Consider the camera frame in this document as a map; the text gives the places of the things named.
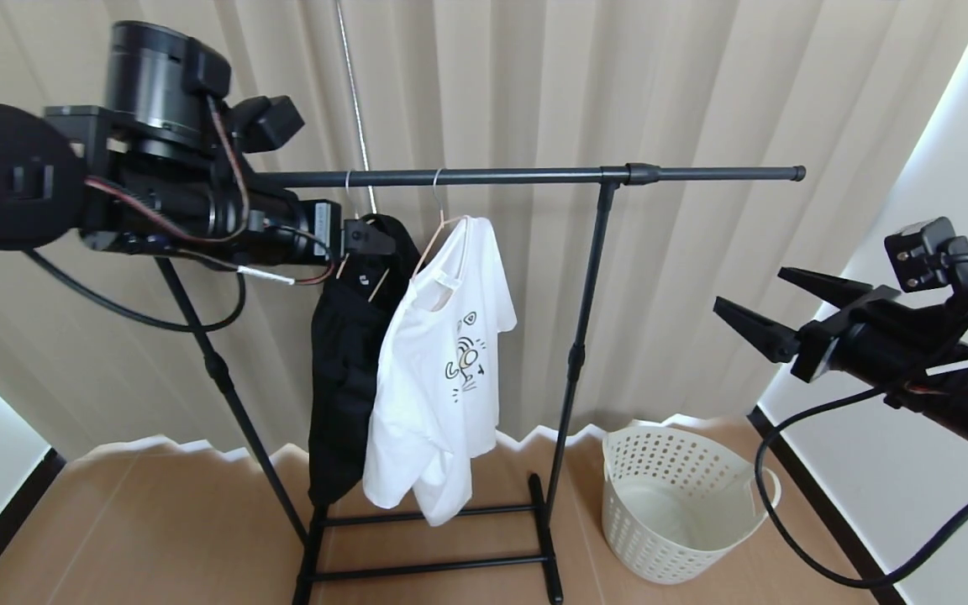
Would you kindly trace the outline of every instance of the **black garment rack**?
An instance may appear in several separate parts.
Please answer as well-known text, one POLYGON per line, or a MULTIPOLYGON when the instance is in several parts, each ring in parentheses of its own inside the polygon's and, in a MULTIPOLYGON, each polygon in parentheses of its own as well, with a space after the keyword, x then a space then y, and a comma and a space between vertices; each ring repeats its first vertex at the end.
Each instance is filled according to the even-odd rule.
POLYGON ((552 459, 548 494, 543 492, 539 475, 529 476, 528 504, 506 506, 469 507, 462 509, 458 516, 473 514, 532 513, 537 525, 540 552, 537 555, 492 556, 492 558, 472 560, 451 560, 445 563, 422 563, 417 566, 394 566, 368 568, 368 570, 318 571, 319 551, 323 546, 326 528, 341 525, 361 525, 367 523, 389 523, 423 519, 420 513, 368 514, 358 517, 328 517, 327 506, 313 509, 308 529, 293 508, 291 498, 281 483, 279 475, 266 454, 264 444, 250 421, 249 414, 242 406, 241 398, 234 389, 226 361, 212 347, 211 340, 201 327, 200 318, 193 309, 182 281, 178 279, 174 267, 166 258, 157 258, 159 271, 166 280, 181 314, 192 327, 192 336, 203 352, 204 366, 208 375, 218 384, 230 406, 234 420, 245 433, 250 451, 256 457, 271 489, 279 498, 286 517, 297 532, 304 547, 301 570, 297 576, 297 588, 293 593, 293 605, 307 605, 312 594, 312 586, 320 581, 347 581, 347 579, 374 578, 422 574, 427 571, 468 570, 473 567, 515 566, 521 563, 540 563, 543 567, 544 584, 548 598, 554 604, 562 602, 562 586, 558 575, 555 547, 550 536, 550 517, 555 506, 555 490, 558 487, 562 455, 566 452, 566 438, 570 428, 570 414, 573 410, 573 397, 581 367, 585 363, 585 334, 588 331, 588 315, 592 311, 592 298, 596 291, 596 279, 600 271, 600 258, 603 254, 603 236, 608 228, 614 195, 623 185, 645 185, 660 181, 800 181, 806 176, 802 166, 781 168, 661 168, 649 164, 627 164, 625 166, 604 166, 597 168, 512 168, 512 169, 469 169, 469 170, 381 170, 351 172, 269 172, 260 175, 269 183, 279 187, 432 187, 433 185, 499 185, 499 184, 548 184, 548 183, 596 183, 599 184, 599 197, 596 202, 596 225, 592 229, 592 244, 589 248, 585 286, 581 293, 581 311, 577 315, 577 326, 573 345, 567 357, 568 369, 566 391, 562 395, 562 411, 558 424, 558 438, 555 441, 555 454, 552 459))

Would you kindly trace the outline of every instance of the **beige curtain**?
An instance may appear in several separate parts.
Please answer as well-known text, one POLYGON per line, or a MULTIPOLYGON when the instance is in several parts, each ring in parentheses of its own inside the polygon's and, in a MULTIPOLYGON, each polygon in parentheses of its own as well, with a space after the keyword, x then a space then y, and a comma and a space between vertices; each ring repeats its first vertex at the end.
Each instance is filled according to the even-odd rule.
MULTIPOLYGON (((223 51, 232 99, 295 99, 308 126, 262 169, 361 169, 358 115, 372 169, 808 166, 803 183, 619 191, 575 429, 748 410, 773 368, 716 320, 712 299, 791 325, 810 317, 814 300, 773 280, 777 266, 844 267, 968 42, 968 0, 3 1, 1 103, 99 103, 120 18, 223 51)), ((495 224, 518 310, 501 341, 501 428, 554 425, 595 188, 442 189, 450 211, 495 224)), ((428 188, 371 195, 353 199, 419 238, 433 231, 428 188)), ((101 292, 177 317, 149 260, 73 238, 49 248, 101 292)), ((232 278, 178 265, 203 317, 229 309, 232 278)), ((272 449, 306 443, 316 294, 250 284, 245 316, 215 337, 272 449)), ((67 455, 153 433, 242 443, 191 338, 120 320, 5 253, 0 393, 67 455)))

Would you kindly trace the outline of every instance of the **brown floor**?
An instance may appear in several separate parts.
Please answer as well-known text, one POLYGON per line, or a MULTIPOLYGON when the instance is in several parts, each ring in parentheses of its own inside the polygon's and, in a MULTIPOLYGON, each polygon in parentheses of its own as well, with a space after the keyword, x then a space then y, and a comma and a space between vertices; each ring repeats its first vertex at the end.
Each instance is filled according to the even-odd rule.
MULTIPOLYGON (((756 432, 744 418, 688 424, 751 457, 756 432)), ((526 477, 545 481, 552 445, 534 438, 521 451, 499 448, 473 463, 474 505, 527 502, 526 477)), ((779 465, 771 466, 779 471, 779 465)), ((303 516, 311 514, 306 455, 276 457, 303 516)), ((780 513, 796 539, 829 566, 853 573, 802 494, 781 474, 780 513)), ((770 525, 694 581, 657 586, 611 554, 600 529, 602 455, 591 436, 570 445, 552 522, 569 605, 817 602, 871 604, 867 593, 833 585, 804 567, 770 525)), ((404 502, 401 508, 412 508, 404 502)), ((354 491, 333 514, 372 512, 354 491)), ((328 529, 320 567, 392 566, 535 549, 527 513, 328 529)), ((0 559, 0 602, 291 601, 301 547, 253 460, 227 462, 212 451, 159 445, 93 455, 70 463, 0 559)), ((314 604, 545 605, 540 566, 442 571, 417 576, 322 583, 314 604)))

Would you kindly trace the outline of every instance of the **laundry basket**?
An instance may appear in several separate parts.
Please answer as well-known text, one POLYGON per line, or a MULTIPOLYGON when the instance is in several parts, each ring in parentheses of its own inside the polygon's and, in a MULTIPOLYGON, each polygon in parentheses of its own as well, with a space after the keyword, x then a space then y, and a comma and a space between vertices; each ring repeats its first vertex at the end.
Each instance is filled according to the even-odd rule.
MULTIPOLYGON (((772 506, 782 489, 775 472, 772 506)), ((768 517, 753 465, 706 437, 631 426, 603 440, 603 532, 646 581, 679 583, 748 539, 768 517)))

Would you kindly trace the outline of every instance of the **black garment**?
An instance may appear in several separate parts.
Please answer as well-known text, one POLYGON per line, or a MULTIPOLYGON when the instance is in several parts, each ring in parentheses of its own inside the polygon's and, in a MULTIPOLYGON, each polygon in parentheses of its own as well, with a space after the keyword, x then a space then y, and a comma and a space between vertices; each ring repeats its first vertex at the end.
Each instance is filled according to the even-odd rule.
POLYGON ((312 428, 308 498, 316 506, 345 496, 365 471, 368 422, 376 402, 376 364, 391 316, 406 294, 420 253, 398 219, 366 215, 395 239, 392 256, 347 257, 342 277, 328 278, 312 316, 312 428), (388 271, 376 297, 368 297, 388 271))

